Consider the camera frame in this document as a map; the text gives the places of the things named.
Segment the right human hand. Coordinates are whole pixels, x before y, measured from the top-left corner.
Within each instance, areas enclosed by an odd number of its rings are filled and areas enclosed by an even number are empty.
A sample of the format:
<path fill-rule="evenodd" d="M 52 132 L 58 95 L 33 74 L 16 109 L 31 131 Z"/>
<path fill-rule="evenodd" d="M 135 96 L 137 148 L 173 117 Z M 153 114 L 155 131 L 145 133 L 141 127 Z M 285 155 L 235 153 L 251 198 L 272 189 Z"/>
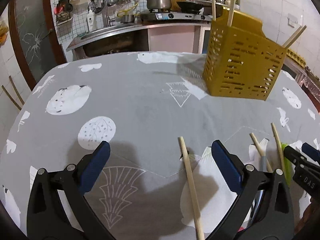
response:
<path fill-rule="evenodd" d="M 310 204 L 303 213 L 303 217 L 300 219 L 300 221 L 295 227 L 295 234 L 302 230 L 302 228 L 307 224 L 307 222 L 311 220 L 312 216 L 315 214 L 317 210 L 319 210 L 319 202 L 311 198 Z"/>

